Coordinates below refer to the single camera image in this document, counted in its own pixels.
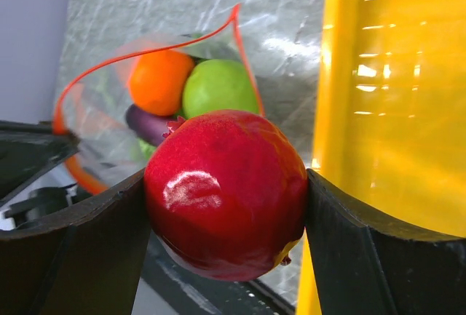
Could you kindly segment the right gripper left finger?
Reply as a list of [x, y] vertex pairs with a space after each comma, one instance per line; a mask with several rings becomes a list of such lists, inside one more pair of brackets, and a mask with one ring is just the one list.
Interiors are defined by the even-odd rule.
[[131, 314], [150, 226], [138, 172], [1, 232], [2, 314]]

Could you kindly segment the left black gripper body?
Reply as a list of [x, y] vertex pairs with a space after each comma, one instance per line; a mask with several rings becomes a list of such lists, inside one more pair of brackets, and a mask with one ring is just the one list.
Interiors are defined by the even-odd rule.
[[91, 197], [65, 168], [77, 144], [47, 122], [1, 121], [1, 230], [27, 228]]

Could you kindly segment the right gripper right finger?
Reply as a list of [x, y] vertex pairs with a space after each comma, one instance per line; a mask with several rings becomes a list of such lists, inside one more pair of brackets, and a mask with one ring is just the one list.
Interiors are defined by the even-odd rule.
[[465, 313], [465, 239], [397, 219], [307, 174], [306, 232], [323, 314]]

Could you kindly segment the clear zip top bag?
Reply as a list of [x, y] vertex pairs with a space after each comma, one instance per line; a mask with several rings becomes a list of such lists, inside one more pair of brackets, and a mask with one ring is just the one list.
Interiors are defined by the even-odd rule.
[[213, 110], [264, 114], [240, 33], [240, 7], [206, 34], [149, 34], [121, 46], [61, 92], [55, 134], [78, 151], [66, 168], [96, 195], [140, 171], [167, 126]]

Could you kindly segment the green toy starfruit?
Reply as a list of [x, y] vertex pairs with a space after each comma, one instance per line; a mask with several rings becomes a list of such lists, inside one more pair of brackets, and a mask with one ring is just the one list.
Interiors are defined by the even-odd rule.
[[152, 145], [145, 140], [138, 138], [138, 145], [144, 159], [149, 160], [152, 154], [156, 151], [157, 147]]

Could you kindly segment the purple toy eggplant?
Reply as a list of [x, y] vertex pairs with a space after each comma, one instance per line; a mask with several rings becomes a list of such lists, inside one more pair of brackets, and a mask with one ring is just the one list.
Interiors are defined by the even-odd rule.
[[163, 135], [168, 132], [167, 123], [175, 121], [175, 116], [156, 116], [132, 104], [125, 113], [128, 127], [142, 140], [158, 146], [165, 139]]

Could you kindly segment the orange toy tangerine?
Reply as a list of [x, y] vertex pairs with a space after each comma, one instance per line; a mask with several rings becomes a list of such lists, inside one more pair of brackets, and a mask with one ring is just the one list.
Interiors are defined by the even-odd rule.
[[195, 63], [188, 55], [163, 50], [142, 55], [128, 81], [134, 104], [158, 116], [170, 116], [181, 107], [184, 84]]

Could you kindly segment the red toy apple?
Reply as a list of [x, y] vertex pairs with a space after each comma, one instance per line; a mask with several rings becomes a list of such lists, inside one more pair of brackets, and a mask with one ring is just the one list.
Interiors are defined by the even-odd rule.
[[286, 136], [247, 111], [171, 121], [146, 165], [146, 209], [173, 260], [243, 282], [290, 263], [304, 232], [307, 172]]

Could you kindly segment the green toy apple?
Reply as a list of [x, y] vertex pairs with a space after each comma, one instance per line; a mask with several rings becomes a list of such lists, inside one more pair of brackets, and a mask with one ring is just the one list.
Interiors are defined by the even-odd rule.
[[223, 109], [259, 114], [259, 104], [246, 67], [234, 60], [205, 60], [185, 83], [182, 110], [189, 119]]

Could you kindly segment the yellow plastic tray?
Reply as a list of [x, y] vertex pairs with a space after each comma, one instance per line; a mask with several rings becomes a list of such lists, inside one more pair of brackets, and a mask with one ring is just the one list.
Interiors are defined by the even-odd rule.
[[[465, 0], [325, 0], [309, 170], [465, 239]], [[323, 314], [307, 234], [296, 311]]]

